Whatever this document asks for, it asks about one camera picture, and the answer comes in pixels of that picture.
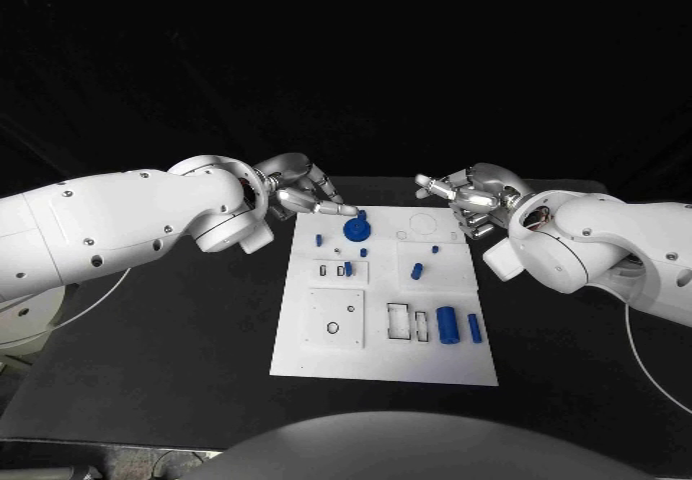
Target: black tabletop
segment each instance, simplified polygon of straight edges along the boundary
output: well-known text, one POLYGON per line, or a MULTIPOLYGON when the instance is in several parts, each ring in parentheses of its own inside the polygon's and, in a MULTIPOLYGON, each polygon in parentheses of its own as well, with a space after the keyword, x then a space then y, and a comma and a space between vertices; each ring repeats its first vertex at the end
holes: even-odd
MULTIPOLYGON (((445 206, 416 198, 411 179, 334 180, 354 204, 445 206)), ((587 181, 532 184, 605 191, 587 181)), ((221 450, 309 418, 417 410, 530 428, 654 474, 692 473, 692 416, 639 369, 620 301, 594 288, 563 295, 528 273, 504 283, 482 260, 502 232, 471 243, 499 387, 270 376, 295 220, 272 227, 276 240, 253 255, 240 247, 204 254, 186 238, 133 269, 50 339, 2 438, 221 450)), ((83 286, 73 312, 117 279, 83 286)), ((692 329, 635 311, 632 322, 652 374, 692 405, 692 329)))

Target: gray surface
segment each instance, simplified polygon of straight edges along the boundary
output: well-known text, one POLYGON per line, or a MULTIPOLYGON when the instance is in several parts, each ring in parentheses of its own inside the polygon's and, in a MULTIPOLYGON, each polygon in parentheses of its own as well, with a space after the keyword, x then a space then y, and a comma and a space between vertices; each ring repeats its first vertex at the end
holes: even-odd
POLYGON ((654 480, 527 430, 472 418, 367 412, 309 420, 236 446, 184 480, 654 480))
MULTIPOLYGON (((416 199, 410 179, 334 180, 355 204, 445 206, 416 199)), ((603 191, 596 182, 534 185, 603 191)), ((133 270, 109 301, 52 336, 0 437, 225 450, 310 418, 414 410, 524 426, 655 474, 692 472, 692 419, 639 370, 619 301, 596 289, 563 295, 528 274, 502 283, 482 261, 501 232, 471 245, 499 388, 272 377, 293 226, 273 224, 276 241, 253 255, 202 254, 184 241, 133 270)), ((84 286, 75 312, 116 280, 84 286)), ((692 329, 636 312, 632 321, 651 371, 692 404, 680 370, 692 329)))

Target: black background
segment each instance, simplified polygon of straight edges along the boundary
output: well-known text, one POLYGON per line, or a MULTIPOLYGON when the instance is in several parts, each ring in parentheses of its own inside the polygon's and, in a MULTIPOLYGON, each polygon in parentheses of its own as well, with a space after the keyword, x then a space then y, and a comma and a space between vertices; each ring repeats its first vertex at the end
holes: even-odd
POLYGON ((691 198, 684 11, 3 2, 3 193, 305 152, 332 175, 486 161, 691 198))

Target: robotic hand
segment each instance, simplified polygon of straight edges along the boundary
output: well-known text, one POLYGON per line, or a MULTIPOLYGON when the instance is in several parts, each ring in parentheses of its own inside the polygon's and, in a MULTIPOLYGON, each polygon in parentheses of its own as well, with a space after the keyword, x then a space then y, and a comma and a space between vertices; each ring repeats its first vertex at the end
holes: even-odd
POLYGON ((417 197, 450 202, 472 239, 508 238, 483 260, 504 281, 524 270, 550 288, 590 285, 635 309, 692 326, 692 205, 628 204, 605 194, 535 193, 507 169, 479 163, 440 180, 417 175, 417 197))
POLYGON ((61 182, 0 200, 0 302, 159 259, 184 235, 204 252, 247 253, 274 235, 267 211, 358 215, 299 153, 251 167, 201 155, 168 172, 136 170, 61 182), (332 201, 315 195, 313 181, 332 201))

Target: blue cylinder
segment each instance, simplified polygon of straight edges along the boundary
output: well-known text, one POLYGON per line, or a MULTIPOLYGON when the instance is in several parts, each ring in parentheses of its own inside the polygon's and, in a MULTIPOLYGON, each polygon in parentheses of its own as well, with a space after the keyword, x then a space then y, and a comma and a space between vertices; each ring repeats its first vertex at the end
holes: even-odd
POLYGON ((440 342, 445 345, 453 345, 460 342, 458 316, 453 307, 440 307, 437 309, 437 328, 440 329, 440 342))
POLYGON ((476 318, 476 314, 469 314, 469 326, 472 327, 472 339, 473 343, 482 343, 483 338, 481 338, 481 327, 479 327, 479 319, 476 318))
POLYGON ((421 278, 421 275, 423 275, 423 263, 417 263, 414 265, 414 271, 411 272, 411 278, 414 280, 419 280, 421 278))
POLYGON ((344 225, 344 235, 352 242, 362 242, 371 236, 371 224, 367 218, 365 210, 359 210, 358 217, 344 225))

